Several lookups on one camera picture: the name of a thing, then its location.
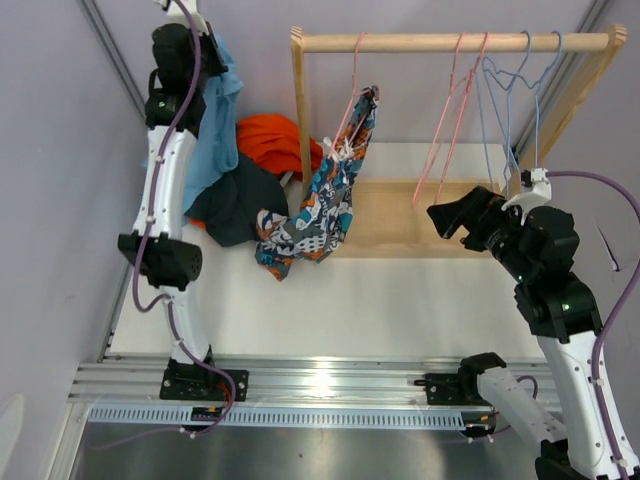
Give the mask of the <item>patterned colourful shorts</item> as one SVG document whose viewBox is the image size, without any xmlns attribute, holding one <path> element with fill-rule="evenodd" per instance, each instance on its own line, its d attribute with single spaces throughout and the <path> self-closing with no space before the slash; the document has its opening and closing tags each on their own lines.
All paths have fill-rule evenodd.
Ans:
<svg viewBox="0 0 640 480">
<path fill-rule="evenodd" d="M 296 260 L 322 262 L 345 241 L 353 221 L 353 190 L 376 125 L 379 88 L 364 89 L 348 122 L 313 174 L 300 210 L 284 216 L 257 214 L 255 260 L 276 280 L 284 280 Z"/>
</svg>

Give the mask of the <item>light blue shorts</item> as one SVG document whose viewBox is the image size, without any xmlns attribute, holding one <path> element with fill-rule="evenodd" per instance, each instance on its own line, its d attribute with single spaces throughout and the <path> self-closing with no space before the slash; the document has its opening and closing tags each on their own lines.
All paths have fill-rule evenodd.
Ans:
<svg viewBox="0 0 640 480">
<path fill-rule="evenodd" d="M 236 105 L 244 84 L 237 75 L 235 61 L 224 40 L 217 33 L 214 38 L 228 71 L 221 76 L 210 77 L 204 89 L 206 109 L 187 165 L 182 201 L 184 215 L 206 189 L 232 178 L 232 172 L 239 164 Z"/>
</svg>

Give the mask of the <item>dark navy shorts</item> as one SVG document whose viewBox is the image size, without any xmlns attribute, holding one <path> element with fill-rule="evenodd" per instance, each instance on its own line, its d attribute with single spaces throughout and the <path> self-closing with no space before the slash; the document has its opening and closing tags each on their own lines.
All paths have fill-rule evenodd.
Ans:
<svg viewBox="0 0 640 480">
<path fill-rule="evenodd" d="M 263 209 L 287 216 L 284 189 L 274 174 L 240 154 L 237 167 L 207 187 L 186 217 L 221 247 L 232 247 L 259 239 L 256 222 Z"/>
</svg>

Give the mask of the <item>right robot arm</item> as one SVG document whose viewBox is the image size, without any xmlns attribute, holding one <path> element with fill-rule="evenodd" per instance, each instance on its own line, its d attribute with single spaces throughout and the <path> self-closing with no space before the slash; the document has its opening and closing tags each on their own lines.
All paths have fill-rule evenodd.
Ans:
<svg viewBox="0 0 640 480">
<path fill-rule="evenodd" d="M 490 363 L 485 354 L 462 361 L 458 395 L 497 408 L 533 449 L 540 479 L 638 478 L 639 457 L 595 351 L 605 325 L 592 291 L 572 271 L 580 243 L 572 215 L 551 206 L 525 212 L 482 186 L 427 214 L 444 239 L 465 228 L 464 248 L 489 252 L 515 280 L 517 310 L 551 370 L 563 419 L 520 391 L 502 360 Z"/>
</svg>

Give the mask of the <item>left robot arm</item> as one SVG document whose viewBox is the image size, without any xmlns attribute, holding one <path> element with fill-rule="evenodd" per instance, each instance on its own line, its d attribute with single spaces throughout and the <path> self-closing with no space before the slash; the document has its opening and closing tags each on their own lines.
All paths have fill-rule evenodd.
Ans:
<svg viewBox="0 0 640 480">
<path fill-rule="evenodd" d="M 134 268 L 132 297 L 142 313 L 162 305 L 173 345 L 169 379 L 197 400 L 216 390 L 221 370 L 195 313 L 192 287 L 202 269 L 199 246 L 184 241 L 187 167 L 205 112 L 209 78 L 226 72 L 209 26 L 169 23 L 152 34 L 155 69 L 145 104 L 148 163 L 143 199 L 130 233 L 117 246 Z"/>
</svg>

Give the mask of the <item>orange shorts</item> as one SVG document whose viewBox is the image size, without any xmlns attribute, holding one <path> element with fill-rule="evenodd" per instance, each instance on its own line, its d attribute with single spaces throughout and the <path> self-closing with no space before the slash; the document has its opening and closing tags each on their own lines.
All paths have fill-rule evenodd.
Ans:
<svg viewBox="0 0 640 480">
<path fill-rule="evenodd" d="M 257 114 L 241 120 L 236 127 L 238 153 L 252 159 L 259 167 L 284 178 L 303 180 L 299 128 L 287 117 Z"/>
</svg>

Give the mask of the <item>blue wire hanger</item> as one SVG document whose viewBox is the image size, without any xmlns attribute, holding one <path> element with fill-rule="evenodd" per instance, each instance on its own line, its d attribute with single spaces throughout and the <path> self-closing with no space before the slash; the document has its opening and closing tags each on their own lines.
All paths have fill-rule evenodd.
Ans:
<svg viewBox="0 0 640 480">
<path fill-rule="evenodd" d="M 560 60 L 560 57 L 563 53 L 563 47 L 564 47 L 564 40 L 563 40 L 563 35 L 557 31 L 554 30 L 553 34 L 555 34 L 557 36 L 558 39 L 558 48 L 555 54 L 554 59 L 544 68 L 544 70 L 542 71 L 541 75 L 538 77 L 537 80 L 530 82 L 523 74 L 522 74 L 522 70 L 523 68 L 526 66 L 527 61 L 531 55 L 532 52 L 532 35 L 530 34 L 530 32 L 528 30 L 524 30 L 524 33 L 527 36 L 527 49 L 526 52 L 520 62 L 520 65 L 518 66 L 518 68 L 514 71 L 514 72 L 508 72 L 508 75 L 510 76 L 510 80 L 509 83 L 507 84 L 506 87 L 506 114 L 507 114 L 507 118 L 506 118 L 506 129 L 505 129 L 505 157 L 506 157 L 506 162 L 505 162 L 505 168 L 503 170 L 503 177 L 505 180 L 505 193 L 506 195 L 509 195 L 509 191 L 510 191 L 510 180 L 515 180 L 516 179 L 516 174 L 520 173 L 521 169 L 519 166 L 519 162 L 516 159 L 515 154 L 513 153 L 513 148 L 511 147 L 511 96 L 512 96 L 512 92 L 514 90 L 514 87 L 516 85 L 517 82 L 521 82 L 527 90 L 531 91 L 533 93 L 533 98 L 534 98 L 534 113 L 535 113 L 535 118 L 534 118 L 534 166 L 538 165 L 538 145 L 539 145 L 539 129 L 540 129 L 540 122 L 541 122 L 541 96 L 544 90 L 544 87 L 546 86 L 547 83 L 547 79 L 550 75 L 550 73 L 552 72 L 552 70 L 555 68 L 556 64 L 558 63 L 558 61 Z"/>
<path fill-rule="evenodd" d="M 491 107 L 495 115 L 501 136 L 502 150 L 504 153 L 504 165 L 501 180 L 504 187 L 514 170 L 518 170 L 518 162 L 511 146 L 512 140 L 512 96 L 515 85 L 524 79 L 522 70 L 525 67 L 531 52 L 531 34 L 527 30 L 521 31 L 526 36 L 527 47 L 515 70 L 505 70 L 498 65 L 497 60 L 490 55 L 485 55 L 480 63 L 480 71 L 486 85 Z"/>
</svg>

